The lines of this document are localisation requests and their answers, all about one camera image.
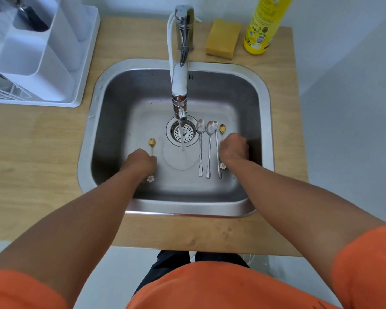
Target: running water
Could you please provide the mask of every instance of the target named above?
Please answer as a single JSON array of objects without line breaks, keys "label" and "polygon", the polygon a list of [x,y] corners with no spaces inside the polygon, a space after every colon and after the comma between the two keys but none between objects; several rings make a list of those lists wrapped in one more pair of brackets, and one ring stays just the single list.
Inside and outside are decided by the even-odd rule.
[{"label": "running water", "polygon": [[181,126],[181,120],[179,119],[179,132],[181,140],[181,151],[184,151],[184,128]]}]

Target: wooden countertop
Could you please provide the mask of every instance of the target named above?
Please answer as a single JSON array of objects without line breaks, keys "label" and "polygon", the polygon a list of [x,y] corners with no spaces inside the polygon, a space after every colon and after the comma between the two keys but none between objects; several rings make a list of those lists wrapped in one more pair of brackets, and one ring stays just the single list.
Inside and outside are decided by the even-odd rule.
[{"label": "wooden countertop", "polygon": [[[39,219],[82,194],[77,161],[93,87],[109,66],[128,58],[168,59],[164,20],[102,19],[82,104],[52,108],[0,104],[0,240],[14,240]],[[206,56],[211,23],[195,24],[191,61],[232,62],[256,72],[271,97],[278,173],[307,181],[292,30],[280,27],[270,49],[232,61]],[[125,215],[113,245],[171,250],[300,255],[259,214],[242,219]]]}]

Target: yellow sponge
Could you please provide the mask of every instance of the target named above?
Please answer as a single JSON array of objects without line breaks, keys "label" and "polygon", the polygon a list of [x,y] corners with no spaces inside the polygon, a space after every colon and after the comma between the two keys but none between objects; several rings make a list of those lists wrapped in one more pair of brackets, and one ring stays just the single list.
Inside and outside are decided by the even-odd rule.
[{"label": "yellow sponge", "polygon": [[211,28],[209,38],[207,38],[206,54],[231,60],[241,29],[242,25],[238,23],[216,19]]}]

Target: orange sleeve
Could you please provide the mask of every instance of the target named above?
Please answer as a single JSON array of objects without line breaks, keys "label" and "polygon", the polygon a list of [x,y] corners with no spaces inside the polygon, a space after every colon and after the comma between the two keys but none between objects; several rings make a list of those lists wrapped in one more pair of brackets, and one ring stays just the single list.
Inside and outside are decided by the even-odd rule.
[{"label": "orange sleeve", "polygon": [[386,227],[363,234],[340,251],[332,280],[345,309],[386,309]]},{"label": "orange sleeve", "polygon": [[0,309],[68,309],[57,292],[16,271],[0,270]]}]

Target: orange shirt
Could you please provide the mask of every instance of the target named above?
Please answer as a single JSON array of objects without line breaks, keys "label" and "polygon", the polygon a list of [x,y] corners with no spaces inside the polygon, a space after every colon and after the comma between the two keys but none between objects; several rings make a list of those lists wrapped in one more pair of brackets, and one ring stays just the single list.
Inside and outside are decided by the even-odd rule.
[{"label": "orange shirt", "polygon": [[[386,309],[386,227],[335,258],[333,289],[344,308]],[[55,291],[25,274],[0,270],[0,309],[67,309]],[[320,308],[335,306],[242,266],[202,261],[180,267],[133,296],[128,309]]]}]

